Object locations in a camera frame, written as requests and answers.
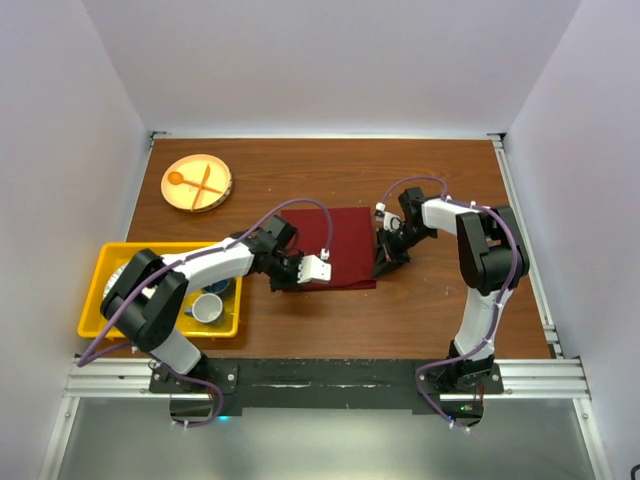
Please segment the dark red cloth napkin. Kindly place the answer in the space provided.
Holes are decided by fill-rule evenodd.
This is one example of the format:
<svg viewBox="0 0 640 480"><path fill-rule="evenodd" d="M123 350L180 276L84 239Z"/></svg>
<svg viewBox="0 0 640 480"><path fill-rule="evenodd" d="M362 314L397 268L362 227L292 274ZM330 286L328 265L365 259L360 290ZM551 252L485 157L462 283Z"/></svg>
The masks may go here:
<svg viewBox="0 0 640 480"><path fill-rule="evenodd" d="M367 290L376 287L374 233L368 207L331 208L334 233L329 248L332 267L328 284L309 283L306 291ZM297 248L318 254L325 246L328 225L320 209L283 210L281 217L298 229Z"/></svg>

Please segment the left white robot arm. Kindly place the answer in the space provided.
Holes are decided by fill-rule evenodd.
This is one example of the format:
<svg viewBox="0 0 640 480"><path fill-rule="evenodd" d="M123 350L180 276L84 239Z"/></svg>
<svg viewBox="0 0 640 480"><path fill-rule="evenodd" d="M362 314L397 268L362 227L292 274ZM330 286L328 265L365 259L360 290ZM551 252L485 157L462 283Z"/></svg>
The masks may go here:
<svg viewBox="0 0 640 480"><path fill-rule="evenodd" d="M298 230L274 215L266 226L227 237L215 245L179 254L138 251L115 276L100 305L107 328L170 372L185 392L211 388L209 358L176 326L185 297L223 280L253 273L269 277L270 288L293 290L330 278L326 253L290 253Z"/></svg>

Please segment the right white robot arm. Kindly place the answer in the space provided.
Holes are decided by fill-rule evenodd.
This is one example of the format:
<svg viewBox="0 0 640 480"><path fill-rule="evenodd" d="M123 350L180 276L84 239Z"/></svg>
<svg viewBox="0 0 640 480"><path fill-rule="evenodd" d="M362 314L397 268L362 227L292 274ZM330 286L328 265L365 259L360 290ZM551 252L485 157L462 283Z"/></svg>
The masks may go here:
<svg viewBox="0 0 640 480"><path fill-rule="evenodd" d="M528 274L529 255L511 207L463 203L450 196L427 197L418 187L398 198L403 214L378 202L374 218L376 253L372 275L391 273L410 262L409 250L442 232L457 241L458 264L467 297L460 327L448 356L417 368L418 388L425 393L466 393L491 375L495 337L506 303Z"/></svg>

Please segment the dark blue mug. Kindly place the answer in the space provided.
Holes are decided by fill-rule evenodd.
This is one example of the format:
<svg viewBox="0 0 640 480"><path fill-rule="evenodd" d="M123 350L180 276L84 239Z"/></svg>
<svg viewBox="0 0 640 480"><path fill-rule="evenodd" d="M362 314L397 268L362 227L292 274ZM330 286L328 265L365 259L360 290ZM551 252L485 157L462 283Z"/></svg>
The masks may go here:
<svg viewBox="0 0 640 480"><path fill-rule="evenodd" d="M211 293L214 295L222 295L230 287L231 280L224 279L218 282L212 283L202 288L205 293Z"/></svg>

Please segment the grey white mug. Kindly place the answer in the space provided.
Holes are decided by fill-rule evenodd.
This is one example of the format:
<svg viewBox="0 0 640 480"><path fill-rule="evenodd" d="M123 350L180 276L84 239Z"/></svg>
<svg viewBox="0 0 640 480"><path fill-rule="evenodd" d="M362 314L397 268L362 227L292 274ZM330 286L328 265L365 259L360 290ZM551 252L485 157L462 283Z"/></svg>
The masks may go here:
<svg viewBox="0 0 640 480"><path fill-rule="evenodd" d="M186 307L184 313L201 324L218 325L224 319L224 302L216 294L204 293Z"/></svg>

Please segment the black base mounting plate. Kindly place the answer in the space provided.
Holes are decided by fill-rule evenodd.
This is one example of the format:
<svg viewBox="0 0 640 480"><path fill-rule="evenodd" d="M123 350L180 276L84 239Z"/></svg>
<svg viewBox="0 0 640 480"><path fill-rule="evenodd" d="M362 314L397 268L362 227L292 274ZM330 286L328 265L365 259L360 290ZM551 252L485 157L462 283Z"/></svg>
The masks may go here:
<svg viewBox="0 0 640 480"><path fill-rule="evenodd" d="M149 390L170 397L174 419L240 416L252 408L409 410L478 420L487 395L501 394L490 361L440 366L407 359L211 358L184 381L150 361Z"/></svg>

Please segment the orange round plate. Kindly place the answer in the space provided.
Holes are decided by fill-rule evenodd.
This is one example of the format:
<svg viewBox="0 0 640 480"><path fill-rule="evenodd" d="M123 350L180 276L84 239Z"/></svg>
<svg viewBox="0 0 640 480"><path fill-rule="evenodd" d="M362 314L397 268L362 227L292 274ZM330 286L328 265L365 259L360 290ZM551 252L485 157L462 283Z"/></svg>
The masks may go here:
<svg viewBox="0 0 640 480"><path fill-rule="evenodd" d="M207 164L211 167L211 173L206 185L222 191L222 194L203 191L195 211L191 211L198 188L186 184L172 185L167 179L168 174L171 171L179 171L187 180L200 184ZM233 176L224 161L208 154L193 154L182 157L167 169L161 180L161 194L171 206L178 210L189 213L204 212L220 206L230 196L232 185Z"/></svg>

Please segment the orange plastic fork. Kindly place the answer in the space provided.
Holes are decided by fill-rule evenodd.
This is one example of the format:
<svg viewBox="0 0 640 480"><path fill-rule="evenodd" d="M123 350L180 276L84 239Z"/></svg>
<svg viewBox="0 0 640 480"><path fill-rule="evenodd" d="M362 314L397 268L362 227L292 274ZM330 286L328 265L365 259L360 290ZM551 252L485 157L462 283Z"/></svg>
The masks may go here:
<svg viewBox="0 0 640 480"><path fill-rule="evenodd" d="M205 190L205 187L206 187L207 181L209 179L210 173L211 173L211 167L210 167L209 164L207 164L206 169L205 169L204 174L203 174L203 177L202 177L202 179L200 181L200 184L198 185L198 190L197 190L197 192L195 194L195 197L193 199L193 202L192 202L192 205L191 205L191 209L190 209L191 211L195 211L195 209L197 207L197 204L198 204L198 201L199 201L199 198L201 196L201 193Z"/></svg>

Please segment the orange plastic spoon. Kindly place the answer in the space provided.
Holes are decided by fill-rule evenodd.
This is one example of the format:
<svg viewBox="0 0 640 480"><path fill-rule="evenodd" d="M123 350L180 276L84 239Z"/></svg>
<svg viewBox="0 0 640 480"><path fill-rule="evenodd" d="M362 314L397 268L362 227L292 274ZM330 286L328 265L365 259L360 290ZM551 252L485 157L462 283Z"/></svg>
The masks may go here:
<svg viewBox="0 0 640 480"><path fill-rule="evenodd" d="M198 183L193 182L191 180L187 180L179 171L171 171L168 174L167 177L168 181L170 184L172 185L180 185L180 184L186 184L188 186L193 186L193 187L197 187L198 188ZM222 194L222 191L213 189L209 186L206 185L205 190L204 191L209 191L215 194Z"/></svg>

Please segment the white paper plate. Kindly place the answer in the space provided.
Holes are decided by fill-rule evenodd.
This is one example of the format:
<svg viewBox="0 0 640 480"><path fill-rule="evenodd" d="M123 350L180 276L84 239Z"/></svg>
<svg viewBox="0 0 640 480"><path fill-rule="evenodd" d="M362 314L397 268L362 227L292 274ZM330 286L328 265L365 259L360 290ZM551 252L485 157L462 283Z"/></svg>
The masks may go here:
<svg viewBox="0 0 640 480"><path fill-rule="evenodd" d="M127 267L127 264L120 265L108 278L104 290L103 290L103 298L106 298L111 289L115 286L116 282L120 278L121 274Z"/></svg>

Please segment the yellow plastic bin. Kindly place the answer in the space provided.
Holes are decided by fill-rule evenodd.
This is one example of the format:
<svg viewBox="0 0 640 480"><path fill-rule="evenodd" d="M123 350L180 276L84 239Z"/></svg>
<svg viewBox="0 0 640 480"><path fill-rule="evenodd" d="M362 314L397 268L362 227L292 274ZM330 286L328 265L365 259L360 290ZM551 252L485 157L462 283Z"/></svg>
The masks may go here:
<svg viewBox="0 0 640 480"><path fill-rule="evenodd" d="M207 242L112 242L105 244L98 256L86 301L77 326L81 338L94 339L106 326L107 321L100 314L104 290L110 278L140 250L148 248L158 255L182 254L191 250L212 247ZM237 278L223 294L224 315L217 322L204 324L186 315L184 311L203 294L202 290L189 293L181 305L181 313L176 327L191 339L232 338L237 334L239 324L241 278Z"/></svg>

